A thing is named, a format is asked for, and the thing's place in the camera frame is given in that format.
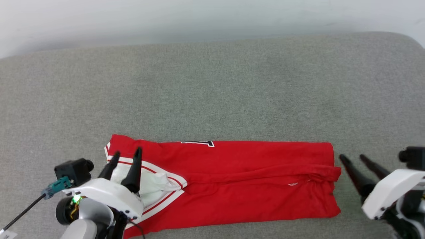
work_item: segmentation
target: red jersey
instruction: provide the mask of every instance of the red jersey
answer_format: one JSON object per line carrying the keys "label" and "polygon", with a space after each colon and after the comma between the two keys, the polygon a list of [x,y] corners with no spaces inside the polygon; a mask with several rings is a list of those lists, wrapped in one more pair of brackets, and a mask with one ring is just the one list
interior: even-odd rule
{"label": "red jersey", "polygon": [[[147,206],[134,222],[145,233],[240,222],[333,217],[341,169],[327,142],[163,142],[112,135],[108,159],[131,165],[142,147],[142,171],[166,173],[180,190]],[[139,236],[129,224],[124,238]]]}

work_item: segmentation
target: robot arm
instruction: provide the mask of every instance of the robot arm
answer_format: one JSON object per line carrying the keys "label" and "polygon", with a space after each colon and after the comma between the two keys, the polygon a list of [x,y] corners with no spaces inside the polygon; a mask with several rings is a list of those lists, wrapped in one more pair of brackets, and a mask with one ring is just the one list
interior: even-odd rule
{"label": "robot arm", "polygon": [[[142,149],[134,154],[133,164],[121,184],[110,181],[115,169],[117,152],[96,179],[64,189],[68,197],[56,208],[59,223],[69,225],[61,239],[121,239],[125,226],[143,214],[139,196]],[[84,170],[76,170],[73,161],[55,167],[56,176],[68,176],[74,182],[87,178]]]}
{"label": "robot arm", "polygon": [[340,155],[355,185],[366,216],[385,220],[403,239],[425,239],[425,148],[407,147],[399,159],[408,169],[389,173],[380,165],[361,155],[361,160],[381,181],[375,184],[363,176],[343,154]]}

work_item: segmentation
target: couch cushion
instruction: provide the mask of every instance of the couch cushion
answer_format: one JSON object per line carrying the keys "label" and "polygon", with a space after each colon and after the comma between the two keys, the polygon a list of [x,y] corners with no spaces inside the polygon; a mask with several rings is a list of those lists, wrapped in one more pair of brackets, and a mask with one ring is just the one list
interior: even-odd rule
{"label": "couch cushion", "polygon": [[[389,170],[397,153],[425,144],[425,53],[391,33],[38,52],[0,60],[0,224],[80,157],[105,163],[111,134],[151,141],[328,141],[361,170],[360,153]],[[148,238],[385,238],[362,213],[343,172],[342,213],[303,219],[166,230]],[[11,230],[59,238],[42,201]]]}

